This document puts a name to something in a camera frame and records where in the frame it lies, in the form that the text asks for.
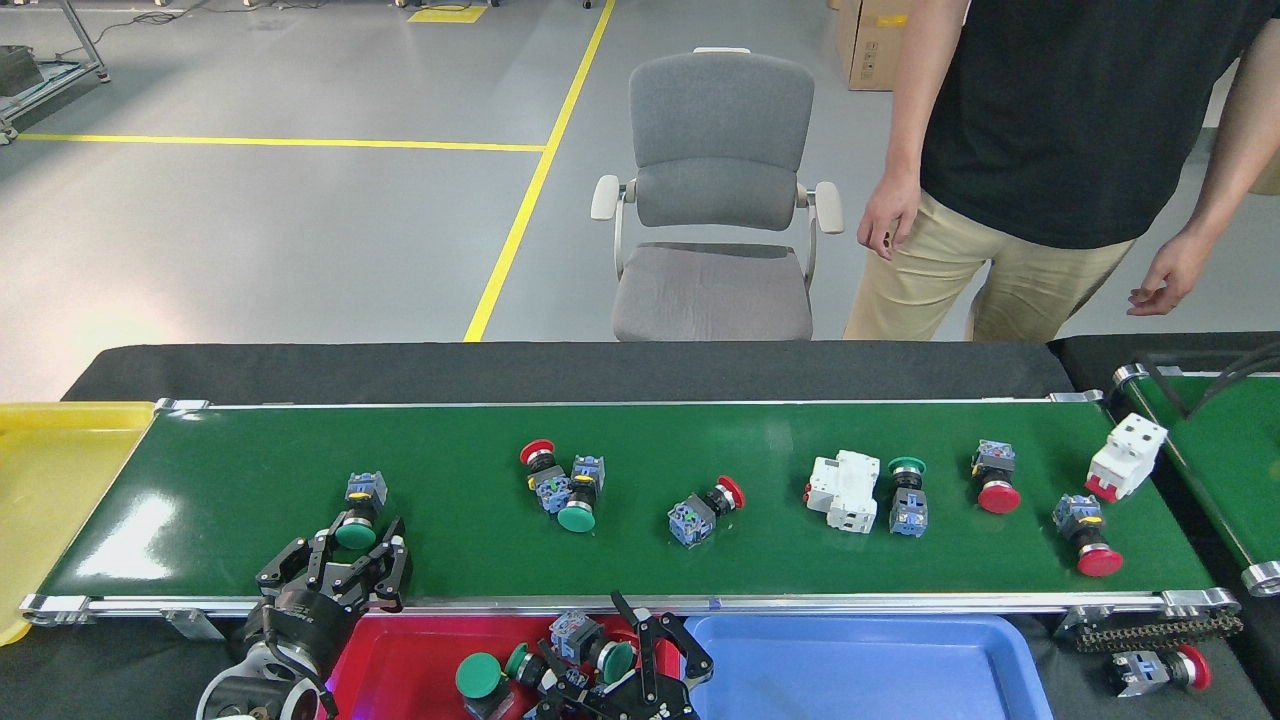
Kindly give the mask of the person's right hand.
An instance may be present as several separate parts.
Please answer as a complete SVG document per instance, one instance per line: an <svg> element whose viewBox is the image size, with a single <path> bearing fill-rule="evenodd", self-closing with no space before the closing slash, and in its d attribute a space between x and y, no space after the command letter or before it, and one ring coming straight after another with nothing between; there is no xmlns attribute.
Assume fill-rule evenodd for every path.
<svg viewBox="0 0 1280 720"><path fill-rule="evenodd" d="M858 242L892 261L910 238L922 199L918 170L887 170L873 190L858 224Z"/></svg>

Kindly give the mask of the person's left hand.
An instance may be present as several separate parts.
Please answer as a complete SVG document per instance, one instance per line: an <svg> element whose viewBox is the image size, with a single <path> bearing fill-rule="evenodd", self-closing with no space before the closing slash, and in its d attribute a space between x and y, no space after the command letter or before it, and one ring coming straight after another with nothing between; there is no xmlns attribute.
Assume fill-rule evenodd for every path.
<svg viewBox="0 0 1280 720"><path fill-rule="evenodd" d="M1155 255L1146 278L1129 295L1130 316L1165 316L1196 287L1216 238L1181 231Z"/></svg>

